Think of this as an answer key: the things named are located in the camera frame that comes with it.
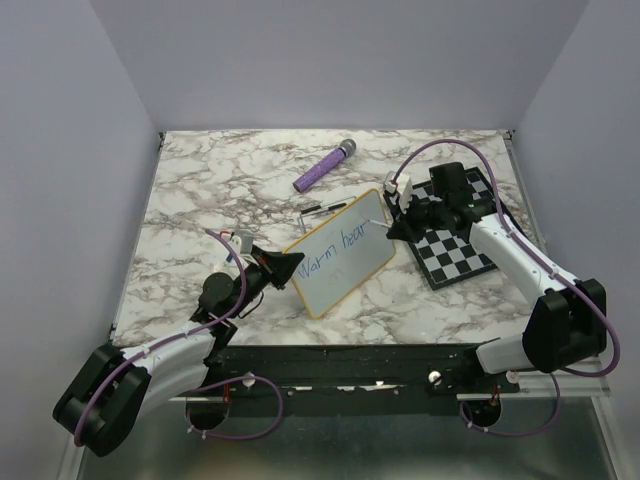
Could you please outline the white marker pen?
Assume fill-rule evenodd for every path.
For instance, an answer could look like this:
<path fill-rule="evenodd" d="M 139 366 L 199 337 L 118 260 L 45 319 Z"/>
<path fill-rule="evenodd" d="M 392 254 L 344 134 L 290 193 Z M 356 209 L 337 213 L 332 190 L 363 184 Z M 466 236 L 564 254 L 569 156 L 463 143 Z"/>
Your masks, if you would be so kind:
<path fill-rule="evenodd" d="M 372 219 L 368 219 L 368 220 L 367 220 L 367 223 L 372 224 L 372 225 L 375 225 L 375 226 L 378 226 L 378 227 L 381 227 L 381 228 L 384 228 L 384 229 L 386 229 L 387 231 L 388 231 L 389 229 L 391 229 L 391 227 L 392 227 L 392 225 L 391 225 L 391 224 L 384 223 L 384 222 L 380 222 L 380 221 L 377 221 L 377 220 L 372 220 Z"/>

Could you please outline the yellow framed whiteboard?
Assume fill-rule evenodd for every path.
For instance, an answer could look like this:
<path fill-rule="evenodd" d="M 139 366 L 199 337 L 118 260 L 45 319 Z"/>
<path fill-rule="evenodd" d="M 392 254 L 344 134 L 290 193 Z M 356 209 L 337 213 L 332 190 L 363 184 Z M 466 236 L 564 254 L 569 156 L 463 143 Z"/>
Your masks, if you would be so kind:
<path fill-rule="evenodd" d="M 318 319 L 385 266 L 396 253 L 383 199 L 369 189 L 284 249 L 305 254 L 292 282 L 308 313 Z"/>

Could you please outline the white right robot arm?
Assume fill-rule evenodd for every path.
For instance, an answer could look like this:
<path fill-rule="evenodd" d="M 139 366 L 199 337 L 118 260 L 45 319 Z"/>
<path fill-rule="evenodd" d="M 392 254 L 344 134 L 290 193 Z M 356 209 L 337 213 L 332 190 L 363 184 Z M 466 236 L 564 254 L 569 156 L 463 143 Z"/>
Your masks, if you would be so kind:
<path fill-rule="evenodd" d="M 462 384 L 480 392 L 494 383 L 497 373 L 552 373 L 603 352 L 604 287 L 595 280 L 578 280 L 544 256 L 500 212 L 499 201 L 476 195 L 461 163 L 433 167 L 430 175 L 432 193 L 424 197 L 414 192 L 408 175 L 387 175 L 384 195 L 393 218 L 388 238 L 417 243 L 430 230 L 446 230 L 491 260 L 532 309 L 521 334 L 473 350 L 459 370 Z"/>

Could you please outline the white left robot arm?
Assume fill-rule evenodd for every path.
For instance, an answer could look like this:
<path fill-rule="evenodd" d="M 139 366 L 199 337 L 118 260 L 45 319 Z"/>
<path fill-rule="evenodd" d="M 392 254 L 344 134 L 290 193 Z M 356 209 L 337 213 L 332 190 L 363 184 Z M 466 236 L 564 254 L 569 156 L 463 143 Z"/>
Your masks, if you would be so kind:
<path fill-rule="evenodd" d="M 99 457 L 114 451 L 136 420 L 188 391 L 214 393 L 222 380 L 210 361 L 235 335 L 233 318 L 263 290 L 283 289 L 305 256 L 252 247 L 237 277 L 203 283 L 195 312 L 177 332 L 138 347 L 105 343 L 94 350 L 54 406 L 53 419 Z"/>

